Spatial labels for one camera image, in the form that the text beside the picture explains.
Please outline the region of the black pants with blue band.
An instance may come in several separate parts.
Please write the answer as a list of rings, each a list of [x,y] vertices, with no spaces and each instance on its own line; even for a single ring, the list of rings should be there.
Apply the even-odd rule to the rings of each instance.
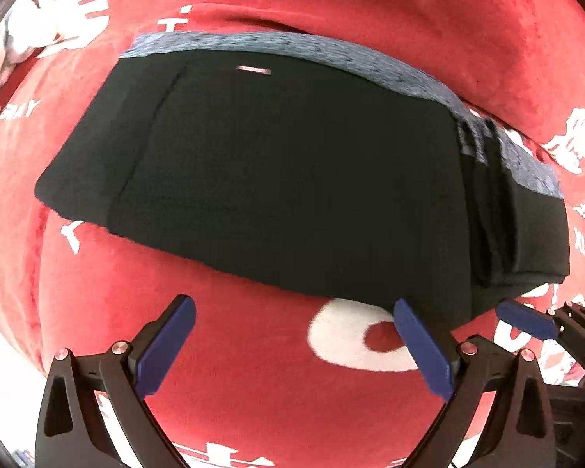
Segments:
[[[570,272],[549,165],[427,73],[328,37],[138,37],[34,192],[223,273],[450,328]]]

